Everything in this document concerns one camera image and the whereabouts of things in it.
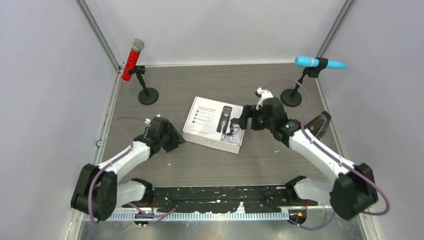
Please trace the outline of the white hair clipper box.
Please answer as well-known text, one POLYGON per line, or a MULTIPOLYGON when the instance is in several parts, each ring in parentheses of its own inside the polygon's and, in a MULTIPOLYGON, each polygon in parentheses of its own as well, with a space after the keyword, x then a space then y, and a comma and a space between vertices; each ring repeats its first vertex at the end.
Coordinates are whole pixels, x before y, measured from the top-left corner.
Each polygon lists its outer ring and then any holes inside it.
POLYGON ((205 147, 238 154, 244 130, 243 107, 196 96, 183 127, 183 138, 205 147))

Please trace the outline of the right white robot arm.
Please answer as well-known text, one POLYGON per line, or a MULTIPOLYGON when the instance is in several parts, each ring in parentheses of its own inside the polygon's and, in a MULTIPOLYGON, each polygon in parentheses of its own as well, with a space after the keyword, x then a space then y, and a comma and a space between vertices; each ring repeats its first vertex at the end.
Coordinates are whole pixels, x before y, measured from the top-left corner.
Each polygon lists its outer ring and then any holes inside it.
POLYGON ((330 205, 344 220, 351 220, 375 204, 379 198, 373 170, 336 154, 314 137, 300 121, 289 119, 276 97, 257 105, 244 105, 239 118, 241 129, 268 130, 275 140, 301 154, 316 166, 328 182, 298 176, 286 184, 285 198, 291 205, 312 200, 330 205))

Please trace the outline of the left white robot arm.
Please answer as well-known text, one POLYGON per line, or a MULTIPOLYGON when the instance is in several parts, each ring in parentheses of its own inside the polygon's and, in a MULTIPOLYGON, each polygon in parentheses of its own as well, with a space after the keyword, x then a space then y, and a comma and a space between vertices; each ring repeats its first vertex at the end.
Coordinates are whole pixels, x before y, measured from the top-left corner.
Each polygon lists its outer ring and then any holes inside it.
POLYGON ((90 221, 107 220, 115 208, 139 204, 148 207, 154 201, 153 185, 140 178, 121 184, 121 179, 160 150, 169 153, 185 143, 174 125, 164 117, 141 118, 144 132, 129 139, 129 146, 112 158, 80 171, 70 207, 89 216, 90 221))

